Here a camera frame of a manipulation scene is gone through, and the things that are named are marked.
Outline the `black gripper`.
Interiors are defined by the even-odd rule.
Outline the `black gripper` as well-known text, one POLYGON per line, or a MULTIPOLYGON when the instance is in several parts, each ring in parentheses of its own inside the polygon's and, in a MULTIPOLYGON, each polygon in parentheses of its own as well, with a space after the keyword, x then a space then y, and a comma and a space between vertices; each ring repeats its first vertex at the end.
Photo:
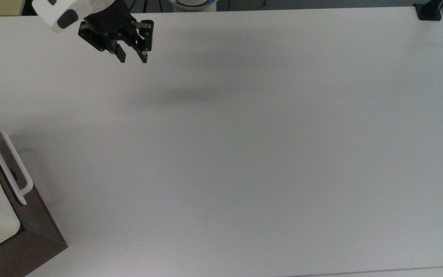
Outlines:
POLYGON ((118 42, 125 42, 147 63, 152 49, 154 21, 137 21, 123 0, 115 0, 104 10, 90 14, 80 23, 78 35, 100 52, 115 55, 121 63, 126 54, 118 42))

